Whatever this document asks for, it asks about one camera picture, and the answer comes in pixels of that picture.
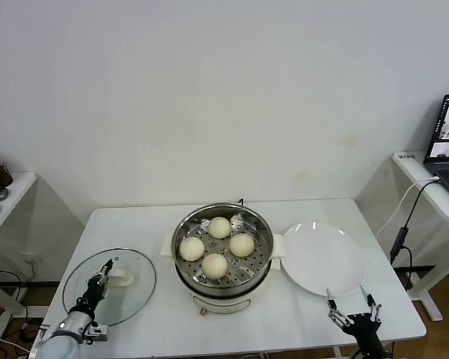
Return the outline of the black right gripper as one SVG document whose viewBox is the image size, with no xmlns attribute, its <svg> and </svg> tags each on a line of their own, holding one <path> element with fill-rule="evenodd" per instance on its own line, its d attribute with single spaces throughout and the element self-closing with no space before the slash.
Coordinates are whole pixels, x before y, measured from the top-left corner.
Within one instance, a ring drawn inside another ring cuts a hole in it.
<svg viewBox="0 0 449 359">
<path fill-rule="evenodd" d="M 345 334 L 355 338 L 363 358 L 384 358 L 384 347 L 377 335 L 382 305 L 377 303 L 363 286 L 360 286 L 360 290 L 369 307 L 369 313 L 352 314 L 347 320 L 347 316 L 337 308 L 335 299 L 327 288 L 328 316 Z"/>
</svg>

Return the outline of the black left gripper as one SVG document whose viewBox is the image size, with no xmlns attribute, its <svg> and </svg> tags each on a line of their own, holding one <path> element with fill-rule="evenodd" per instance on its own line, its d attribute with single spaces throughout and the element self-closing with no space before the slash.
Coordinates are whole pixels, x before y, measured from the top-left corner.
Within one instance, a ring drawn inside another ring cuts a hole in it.
<svg viewBox="0 0 449 359">
<path fill-rule="evenodd" d="M 100 269 L 87 279 L 87 289 L 76 301 L 76 309 L 84 313 L 93 313 L 97 305 L 104 298 L 106 281 L 113 267 L 113 260 L 108 260 Z"/>
</svg>

